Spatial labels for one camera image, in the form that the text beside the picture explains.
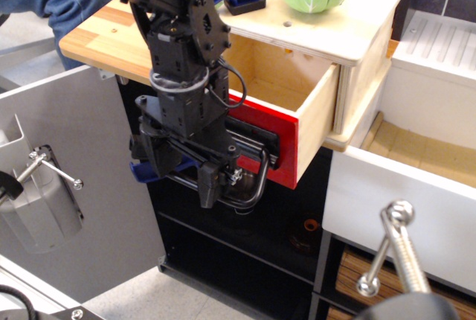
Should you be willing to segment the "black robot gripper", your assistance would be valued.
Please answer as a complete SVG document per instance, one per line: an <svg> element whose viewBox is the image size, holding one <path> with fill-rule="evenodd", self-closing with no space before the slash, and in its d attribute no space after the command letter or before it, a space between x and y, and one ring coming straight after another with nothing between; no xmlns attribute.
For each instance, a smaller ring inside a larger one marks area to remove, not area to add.
<svg viewBox="0 0 476 320"><path fill-rule="evenodd" d="M174 171L184 157L194 160L202 165L197 173L201 207L220 202L226 176L219 166L234 166L238 159L238 146L225 125L231 107L228 95L205 87L141 95L135 103L141 117L134 157L148 160L159 179Z"/></svg>

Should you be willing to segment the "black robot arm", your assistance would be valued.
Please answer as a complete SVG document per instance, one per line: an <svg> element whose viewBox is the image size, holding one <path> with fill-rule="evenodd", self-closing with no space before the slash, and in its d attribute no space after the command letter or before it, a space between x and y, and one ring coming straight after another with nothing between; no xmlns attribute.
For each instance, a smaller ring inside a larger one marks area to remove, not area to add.
<svg viewBox="0 0 476 320"><path fill-rule="evenodd" d="M142 112L135 155L157 176L174 177L184 159L197 167L193 186L203 208L223 202L237 209L251 200L237 191L239 147L226 129L231 104L230 28L214 0L121 0L130 5L150 52L153 96L136 100Z"/></svg>

